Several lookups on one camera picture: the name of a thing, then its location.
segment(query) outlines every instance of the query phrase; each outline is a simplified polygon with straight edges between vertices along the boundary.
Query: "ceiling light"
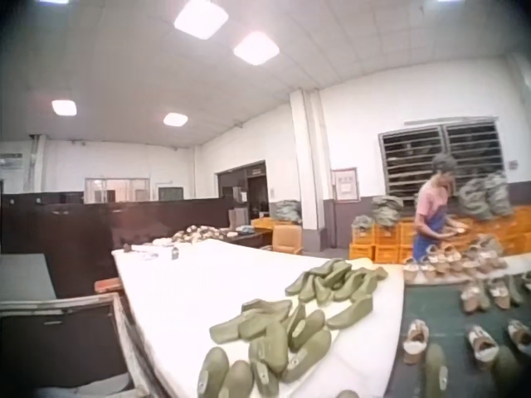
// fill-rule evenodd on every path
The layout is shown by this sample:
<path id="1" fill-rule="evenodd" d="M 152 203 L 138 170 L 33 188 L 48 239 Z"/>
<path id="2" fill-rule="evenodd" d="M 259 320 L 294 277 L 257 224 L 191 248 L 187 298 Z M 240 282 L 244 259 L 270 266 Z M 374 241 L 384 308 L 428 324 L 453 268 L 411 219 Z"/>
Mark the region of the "ceiling light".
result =
<path id="1" fill-rule="evenodd" d="M 279 54 L 279 47 L 264 33 L 253 32 L 234 49 L 234 55 L 251 65 L 261 65 Z"/>
<path id="2" fill-rule="evenodd" d="M 188 121 L 185 114 L 167 114 L 164 118 L 164 124 L 172 127 L 181 127 Z"/>
<path id="3" fill-rule="evenodd" d="M 229 15 L 216 4 L 208 0 L 190 0 L 177 15 L 173 25 L 179 31 L 206 40 L 212 37 L 227 19 Z"/>
<path id="4" fill-rule="evenodd" d="M 51 102 L 51 107 L 59 116 L 76 116 L 77 108 L 74 101 L 68 99 L 56 99 Z"/>
<path id="5" fill-rule="evenodd" d="M 53 4 L 68 4 L 70 0 L 37 0 L 38 2 L 51 2 Z"/>

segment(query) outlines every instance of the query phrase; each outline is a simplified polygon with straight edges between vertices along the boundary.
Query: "white wall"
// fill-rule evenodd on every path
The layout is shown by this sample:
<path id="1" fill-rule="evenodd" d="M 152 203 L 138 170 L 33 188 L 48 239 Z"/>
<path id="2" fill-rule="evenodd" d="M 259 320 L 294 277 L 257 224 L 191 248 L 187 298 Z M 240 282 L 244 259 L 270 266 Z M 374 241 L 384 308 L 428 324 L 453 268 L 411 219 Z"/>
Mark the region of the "white wall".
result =
<path id="1" fill-rule="evenodd" d="M 197 197 L 217 197 L 217 172 L 263 160 L 269 201 L 299 200 L 295 136 L 288 104 L 196 148 Z"/>
<path id="2" fill-rule="evenodd" d="M 0 143 L 0 153 L 22 153 L 22 168 L 19 170 L 0 170 L 3 180 L 3 193 L 23 193 L 24 180 L 30 167 L 31 141 L 9 141 Z"/>
<path id="3" fill-rule="evenodd" d="M 510 182 L 531 180 L 531 131 L 505 59 L 387 70 L 321 91 L 332 168 L 357 167 L 362 197 L 385 193 L 378 134 L 404 122 L 496 116 Z"/>
<path id="4" fill-rule="evenodd" d="M 190 197 L 192 151 L 132 143 L 47 141 L 44 191 L 84 191 L 86 178 L 149 178 L 151 200 L 159 187 L 183 187 Z"/>

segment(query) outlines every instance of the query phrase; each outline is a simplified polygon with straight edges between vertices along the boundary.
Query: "table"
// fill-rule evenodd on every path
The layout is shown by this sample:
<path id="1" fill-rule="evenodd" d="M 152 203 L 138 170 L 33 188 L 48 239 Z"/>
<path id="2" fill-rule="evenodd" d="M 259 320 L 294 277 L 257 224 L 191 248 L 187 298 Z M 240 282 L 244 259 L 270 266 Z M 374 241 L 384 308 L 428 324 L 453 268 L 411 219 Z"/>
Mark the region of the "table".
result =
<path id="1" fill-rule="evenodd" d="M 233 318 L 242 303 L 279 300 L 299 274 L 321 265 L 315 257 L 285 255 L 206 240 L 184 245 L 175 261 L 141 261 L 138 254 L 113 252 L 131 311 L 156 374 L 172 396 L 195 397 L 197 376 L 215 346 L 208 329 Z M 351 261 L 354 268 L 370 260 Z M 333 332 L 333 346 L 306 378 L 281 385 L 280 396 L 329 398 L 341 390 L 361 398 L 383 396 L 397 350 L 404 281 L 402 267 L 384 266 L 389 276 L 373 295 L 374 310 L 351 328 Z M 329 318 L 347 303 L 324 308 Z M 307 313 L 316 308 L 307 304 Z M 247 359 L 247 343 L 224 344 L 229 360 Z"/>
<path id="2" fill-rule="evenodd" d="M 260 249 L 273 243 L 273 230 L 255 228 L 255 231 L 254 234 L 239 235 L 235 238 L 228 239 L 227 242 L 233 245 L 252 247 L 255 249 Z"/>

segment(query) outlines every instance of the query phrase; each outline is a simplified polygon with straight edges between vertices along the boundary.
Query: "worker in pink shirt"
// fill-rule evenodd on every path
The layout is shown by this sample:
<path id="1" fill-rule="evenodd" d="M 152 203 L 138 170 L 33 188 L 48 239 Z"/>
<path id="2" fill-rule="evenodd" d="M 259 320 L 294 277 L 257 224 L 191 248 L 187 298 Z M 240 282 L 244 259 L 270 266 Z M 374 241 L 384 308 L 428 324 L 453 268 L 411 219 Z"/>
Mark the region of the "worker in pink shirt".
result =
<path id="1" fill-rule="evenodd" d="M 431 161 L 432 176 L 418 193 L 415 212 L 417 236 L 413 241 L 413 258 L 419 261 L 430 245 L 439 245 L 467 225 L 446 216 L 449 186 L 454 181 L 457 161 L 448 153 L 438 153 Z"/>

